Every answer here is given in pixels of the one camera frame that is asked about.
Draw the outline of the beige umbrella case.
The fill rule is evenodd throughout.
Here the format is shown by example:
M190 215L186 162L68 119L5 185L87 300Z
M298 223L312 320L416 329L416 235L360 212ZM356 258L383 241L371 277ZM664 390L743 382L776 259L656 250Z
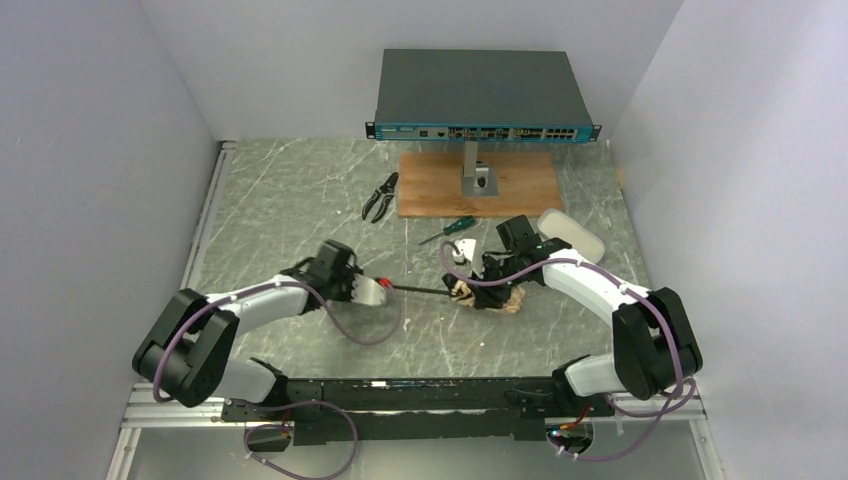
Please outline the beige umbrella case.
M537 231L546 239L559 238L568 242L586 260L598 264L606 253L606 246L565 212L554 208L545 210L537 219Z

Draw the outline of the beige folding umbrella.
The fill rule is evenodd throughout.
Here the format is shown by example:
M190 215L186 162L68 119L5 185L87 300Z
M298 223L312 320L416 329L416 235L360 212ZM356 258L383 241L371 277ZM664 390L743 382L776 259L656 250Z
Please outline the beige folding umbrella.
M440 288L400 285L392 283L385 277L378 278L377 281L384 288L391 285L395 290L443 296L460 306L503 314L519 312L526 295L525 290L520 286L480 287L470 285L452 274L442 276L444 286Z

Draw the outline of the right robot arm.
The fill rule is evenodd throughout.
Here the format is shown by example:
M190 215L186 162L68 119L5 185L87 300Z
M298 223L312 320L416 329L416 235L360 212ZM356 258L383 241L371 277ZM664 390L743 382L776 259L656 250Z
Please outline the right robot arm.
M505 255L483 255L483 278L533 281L578 301L612 330L612 350L585 356L554 371L574 397L627 392L647 400L676 387L703 366L680 296L627 282L583 255L559 230L544 233L520 215L497 227Z

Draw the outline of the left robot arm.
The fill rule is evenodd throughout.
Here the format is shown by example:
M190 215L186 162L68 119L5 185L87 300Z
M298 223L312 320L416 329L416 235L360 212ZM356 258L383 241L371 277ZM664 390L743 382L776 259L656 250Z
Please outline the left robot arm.
M233 358L236 339L329 301L352 302L362 274L349 246L326 240L315 256L242 290L208 295L179 290L134 353L132 368L153 383L161 403L195 407L210 397L228 397L282 404L286 376L265 361Z

